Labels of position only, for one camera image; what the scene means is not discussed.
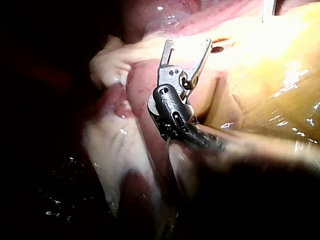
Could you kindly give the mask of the right arm instrument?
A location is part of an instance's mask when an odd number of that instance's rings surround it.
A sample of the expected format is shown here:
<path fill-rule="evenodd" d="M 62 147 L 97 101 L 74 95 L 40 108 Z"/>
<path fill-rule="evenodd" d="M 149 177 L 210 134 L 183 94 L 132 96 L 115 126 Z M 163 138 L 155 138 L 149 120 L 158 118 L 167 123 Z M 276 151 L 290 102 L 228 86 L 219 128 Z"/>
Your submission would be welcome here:
<path fill-rule="evenodd" d="M 226 144 L 217 136 L 200 129 L 188 97 L 198 83 L 201 70 L 180 66 L 161 66 L 157 70 L 157 86 L 147 102 L 148 112 L 160 136 L 167 142 L 176 140 L 192 149 L 215 154 Z"/>

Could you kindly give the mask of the left arm instrument jaw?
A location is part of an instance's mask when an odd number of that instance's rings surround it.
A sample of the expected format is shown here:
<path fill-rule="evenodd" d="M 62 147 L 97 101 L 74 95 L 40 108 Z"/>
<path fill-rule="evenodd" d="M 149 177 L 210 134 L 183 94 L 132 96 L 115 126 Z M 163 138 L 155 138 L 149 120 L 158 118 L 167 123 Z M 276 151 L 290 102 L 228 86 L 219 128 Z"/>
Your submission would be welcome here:
<path fill-rule="evenodd" d="M 263 0 L 262 1 L 262 12 L 261 12 L 261 23 L 266 23 L 275 14 L 277 0 Z"/>

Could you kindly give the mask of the right arm instrument jaw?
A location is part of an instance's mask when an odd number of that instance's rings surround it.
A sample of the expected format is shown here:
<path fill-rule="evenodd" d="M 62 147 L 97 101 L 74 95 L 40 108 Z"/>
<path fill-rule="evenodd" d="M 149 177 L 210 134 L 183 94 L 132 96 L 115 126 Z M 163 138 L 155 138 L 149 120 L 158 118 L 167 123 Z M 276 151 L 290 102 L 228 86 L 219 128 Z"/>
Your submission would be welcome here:
<path fill-rule="evenodd" d="M 172 38 L 165 41 L 162 56 L 160 59 L 160 67 L 167 67 L 171 58 L 172 51 L 174 50 L 174 42 Z"/>
<path fill-rule="evenodd" d="M 181 83 L 185 90 L 193 90 L 197 86 L 198 80 L 207 61 L 208 55 L 211 53 L 211 50 L 212 40 L 210 38 L 206 38 L 201 44 L 200 57 L 196 61 L 195 65 L 183 70 L 183 74 L 181 75 Z"/>

